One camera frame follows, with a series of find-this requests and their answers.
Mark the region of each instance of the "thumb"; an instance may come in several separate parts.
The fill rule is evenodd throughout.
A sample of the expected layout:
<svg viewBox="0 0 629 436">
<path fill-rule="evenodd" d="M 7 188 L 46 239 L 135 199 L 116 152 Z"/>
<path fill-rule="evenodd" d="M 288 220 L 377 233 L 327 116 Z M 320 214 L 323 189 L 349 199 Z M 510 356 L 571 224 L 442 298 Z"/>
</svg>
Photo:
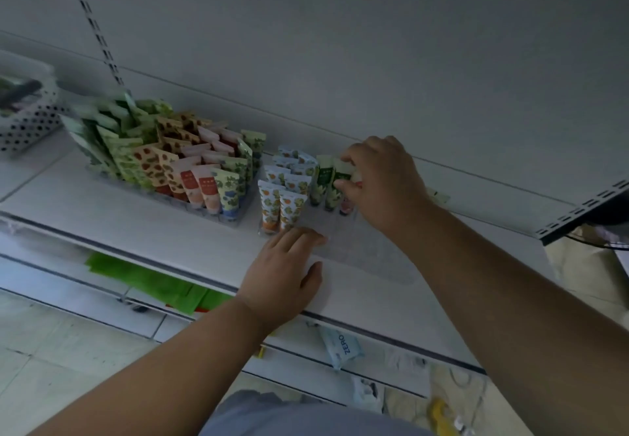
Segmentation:
<svg viewBox="0 0 629 436">
<path fill-rule="evenodd" d="M 305 308 L 310 303 L 310 300 L 315 298 L 319 287 L 321 287 L 321 283 L 323 282 L 323 275 L 321 274 L 322 268 L 323 263 L 321 261 L 315 262 L 310 266 L 306 277 L 301 281 L 299 298 L 302 308 Z"/>
<path fill-rule="evenodd" d="M 334 186 L 336 186 L 338 190 L 342 191 L 351 202 L 358 204 L 358 200 L 360 199 L 360 188 L 356 185 L 356 183 L 347 179 L 336 179 L 334 181 Z"/>
</svg>

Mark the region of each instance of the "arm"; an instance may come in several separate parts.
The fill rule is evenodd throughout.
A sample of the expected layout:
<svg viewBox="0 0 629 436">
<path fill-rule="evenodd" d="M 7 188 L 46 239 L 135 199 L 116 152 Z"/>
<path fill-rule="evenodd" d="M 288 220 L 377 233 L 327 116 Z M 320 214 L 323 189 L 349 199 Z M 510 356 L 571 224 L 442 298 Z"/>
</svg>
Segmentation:
<svg viewBox="0 0 629 436">
<path fill-rule="evenodd" d="M 395 138 L 368 138 L 344 159 L 363 187 L 337 187 L 417 266 L 534 434 L 629 434 L 625 329 L 434 205 Z"/>
<path fill-rule="evenodd" d="M 264 338 L 292 320 L 321 285 L 325 239 L 292 229 L 270 239 L 236 297 L 104 381 L 32 436 L 196 436 Z"/>
</svg>

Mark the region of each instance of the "blue package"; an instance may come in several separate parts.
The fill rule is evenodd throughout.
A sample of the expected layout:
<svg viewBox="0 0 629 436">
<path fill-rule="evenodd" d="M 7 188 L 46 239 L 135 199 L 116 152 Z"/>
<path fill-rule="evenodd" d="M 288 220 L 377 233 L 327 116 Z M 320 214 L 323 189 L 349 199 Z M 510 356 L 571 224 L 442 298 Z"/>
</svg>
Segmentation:
<svg viewBox="0 0 629 436">
<path fill-rule="evenodd" d="M 319 334 L 325 343 L 325 348 L 335 370 L 340 370 L 347 362 L 365 354 L 362 352 L 356 337 L 326 327 L 319 327 Z"/>
</svg>

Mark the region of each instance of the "white basket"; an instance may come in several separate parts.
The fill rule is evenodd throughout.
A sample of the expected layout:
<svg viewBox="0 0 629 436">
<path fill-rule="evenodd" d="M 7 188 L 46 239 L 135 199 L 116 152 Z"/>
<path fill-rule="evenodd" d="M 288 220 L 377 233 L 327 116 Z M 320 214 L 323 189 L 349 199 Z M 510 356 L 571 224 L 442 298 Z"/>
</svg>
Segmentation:
<svg viewBox="0 0 629 436">
<path fill-rule="evenodd" d="M 0 50 L 0 74 L 39 80 L 42 97 L 26 108 L 0 118 L 0 159 L 19 154 L 59 128 L 59 88 L 55 69 L 39 60 Z"/>
</svg>

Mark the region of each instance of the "gray shirt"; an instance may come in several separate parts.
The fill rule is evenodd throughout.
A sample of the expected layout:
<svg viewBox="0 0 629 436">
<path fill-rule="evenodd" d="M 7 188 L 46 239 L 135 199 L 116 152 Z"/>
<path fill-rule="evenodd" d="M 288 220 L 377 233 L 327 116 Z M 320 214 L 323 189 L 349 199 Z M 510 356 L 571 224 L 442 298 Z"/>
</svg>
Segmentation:
<svg viewBox="0 0 629 436">
<path fill-rule="evenodd" d="M 218 408 L 200 436 L 429 436 L 388 416 L 325 403 L 288 403 L 274 393 L 239 391 Z"/>
</svg>

